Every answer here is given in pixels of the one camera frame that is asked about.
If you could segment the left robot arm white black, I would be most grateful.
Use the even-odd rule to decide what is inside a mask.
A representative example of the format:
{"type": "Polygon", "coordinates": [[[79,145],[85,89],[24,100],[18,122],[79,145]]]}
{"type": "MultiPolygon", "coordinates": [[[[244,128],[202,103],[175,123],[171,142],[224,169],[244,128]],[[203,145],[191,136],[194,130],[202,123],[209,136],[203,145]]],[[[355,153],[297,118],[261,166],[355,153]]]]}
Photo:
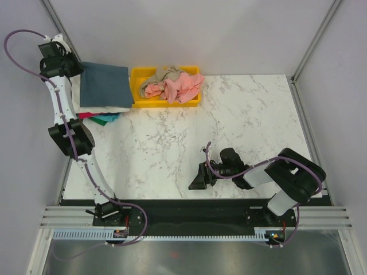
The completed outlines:
{"type": "Polygon", "coordinates": [[[49,89],[54,108],[54,126],[49,135],[65,156],[78,165],[85,176],[95,201],[95,215],[106,217],[113,225],[121,225],[126,212],[104,178],[94,153],[95,141],[83,121],[77,117],[72,105],[71,78],[84,68],[74,53],[58,41],[38,46],[42,59],[40,75],[49,89]]]}

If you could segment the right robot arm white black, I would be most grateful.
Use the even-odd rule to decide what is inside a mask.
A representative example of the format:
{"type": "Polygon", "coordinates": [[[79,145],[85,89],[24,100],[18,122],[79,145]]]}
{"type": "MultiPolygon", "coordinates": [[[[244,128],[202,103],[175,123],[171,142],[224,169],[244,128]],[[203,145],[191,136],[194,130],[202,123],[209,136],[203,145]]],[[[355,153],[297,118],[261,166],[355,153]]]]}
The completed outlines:
{"type": "Polygon", "coordinates": [[[263,220],[268,225],[277,225],[291,208],[308,203],[313,195],[322,190],[326,172],[312,161],[290,148],[284,148],[271,159],[254,166],[245,164],[232,148],[220,152],[220,163],[209,157],[207,144],[202,151],[206,160],[199,164],[198,174],[189,185],[189,190],[205,190],[218,180],[229,179],[241,190],[274,182],[280,191],[271,197],[263,210],[263,220]]]}

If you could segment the blue-grey t-shirt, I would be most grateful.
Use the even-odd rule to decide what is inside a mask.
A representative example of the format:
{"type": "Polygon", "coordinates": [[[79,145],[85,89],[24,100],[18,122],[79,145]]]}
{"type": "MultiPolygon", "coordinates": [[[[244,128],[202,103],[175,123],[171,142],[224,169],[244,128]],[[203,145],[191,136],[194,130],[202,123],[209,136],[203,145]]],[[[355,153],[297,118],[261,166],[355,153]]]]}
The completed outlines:
{"type": "Polygon", "coordinates": [[[127,67],[93,62],[83,62],[82,65],[81,107],[132,107],[134,98],[127,67]]]}

